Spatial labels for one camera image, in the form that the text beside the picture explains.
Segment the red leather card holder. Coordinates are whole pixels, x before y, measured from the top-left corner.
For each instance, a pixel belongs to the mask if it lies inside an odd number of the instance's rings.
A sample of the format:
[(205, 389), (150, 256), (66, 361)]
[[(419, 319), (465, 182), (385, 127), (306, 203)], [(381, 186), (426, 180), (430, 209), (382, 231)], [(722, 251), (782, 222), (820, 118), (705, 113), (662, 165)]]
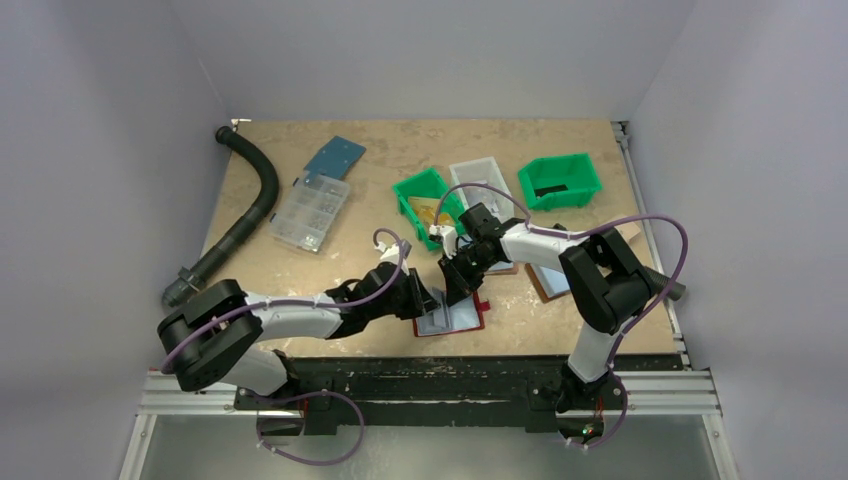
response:
[(415, 337), (435, 337), (482, 330), (485, 328), (484, 314), (490, 303), (474, 292), (453, 306), (446, 304), (446, 293), (438, 288), (430, 290), (437, 301), (437, 308), (413, 320)]

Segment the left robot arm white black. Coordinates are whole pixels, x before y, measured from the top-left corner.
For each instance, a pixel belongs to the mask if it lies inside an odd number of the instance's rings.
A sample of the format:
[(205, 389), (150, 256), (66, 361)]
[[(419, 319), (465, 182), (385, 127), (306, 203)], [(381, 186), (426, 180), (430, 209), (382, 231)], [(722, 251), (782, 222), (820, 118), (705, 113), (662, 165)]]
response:
[(224, 382), (256, 392), (272, 408), (297, 399), (298, 382), (283, 353), (259, 349), (274, 339), (334, 340), (356, 335), (387, 316), (411, 320), (439, 302), (417, 271), (383, 261), (361, 279), (313, 296), (268, 297), (226, 279), (199, 293), (160, 322), (166, 357), (161, 372), (186, 392)]

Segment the white plastic bin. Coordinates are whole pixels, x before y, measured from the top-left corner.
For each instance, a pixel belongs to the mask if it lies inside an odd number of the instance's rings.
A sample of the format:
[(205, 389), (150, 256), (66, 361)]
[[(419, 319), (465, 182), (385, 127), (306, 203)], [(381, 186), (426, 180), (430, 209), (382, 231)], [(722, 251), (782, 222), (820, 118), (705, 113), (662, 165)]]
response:
[(501, 221), (515, 215), (515, 204), (503, 173), (493, 156), (449, 165), (452, 184), (478, 184), (456, 191), (463, 206), (468, 209), (478, 203)]

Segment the brown open card holder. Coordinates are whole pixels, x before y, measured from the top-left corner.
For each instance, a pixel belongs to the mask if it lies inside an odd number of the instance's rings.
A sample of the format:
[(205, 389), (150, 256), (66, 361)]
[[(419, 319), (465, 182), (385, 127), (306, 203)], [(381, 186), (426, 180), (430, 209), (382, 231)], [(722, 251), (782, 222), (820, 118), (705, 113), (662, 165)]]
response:
[(571, 291), (567, 277), (560, 271), (534, 264), (526, 264), (525, 270), (542, 303), (549, 303)]

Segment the clear compartment screw box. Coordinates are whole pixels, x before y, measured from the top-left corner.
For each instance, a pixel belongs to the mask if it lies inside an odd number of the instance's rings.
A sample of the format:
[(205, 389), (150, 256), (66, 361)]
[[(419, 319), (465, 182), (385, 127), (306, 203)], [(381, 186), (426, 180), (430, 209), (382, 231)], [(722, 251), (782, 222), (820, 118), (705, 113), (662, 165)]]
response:
[(273, 237), (290, 246), (318, 253), (349, 194), (342, 180), (307, 171), (270, 219)]

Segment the green bin with yellow items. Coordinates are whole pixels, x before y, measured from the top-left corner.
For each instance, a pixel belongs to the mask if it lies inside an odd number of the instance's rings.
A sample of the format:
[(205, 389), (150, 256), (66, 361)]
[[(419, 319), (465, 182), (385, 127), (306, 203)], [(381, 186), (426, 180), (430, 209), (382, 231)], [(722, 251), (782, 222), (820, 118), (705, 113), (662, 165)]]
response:
[[(399, 213), (412, 225), (415, 237), (428, 251), (440, 248), (429, 237), (429, 228), (435, 219), (436, 208), (448, 190), (442, 176), (434, 168), (428, 168), (392, 186), (397, 198)], [(458, 193), (451, 193), (443, 202), (438, 221), (440, 225), (454, 226), (459, 235), (465, 234), (465, 228), (459, 222), (459, 216), (465, 211)]]

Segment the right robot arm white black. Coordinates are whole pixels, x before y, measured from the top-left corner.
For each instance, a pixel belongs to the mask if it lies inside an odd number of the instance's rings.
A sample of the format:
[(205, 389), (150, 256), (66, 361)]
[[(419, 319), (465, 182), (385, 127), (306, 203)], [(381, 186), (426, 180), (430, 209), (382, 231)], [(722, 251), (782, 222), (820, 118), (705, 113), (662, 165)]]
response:
[(524, 219), (500, 221), (482, 204), (459, 217), (469, 242), (458, 229), (433, 225), (432, 240), (443, 247), (439, 267), (445, 301), (454, 305), (476, 292), (485, 273), (500, 262), (535, 265), (565, 275), (584, 325), (561, 381), (564, 399), (584, 407), (601, 391), (623, 329), (664, 288), (681, 289), (643, 265), (616, 228), (589, 233), (541, 228)]

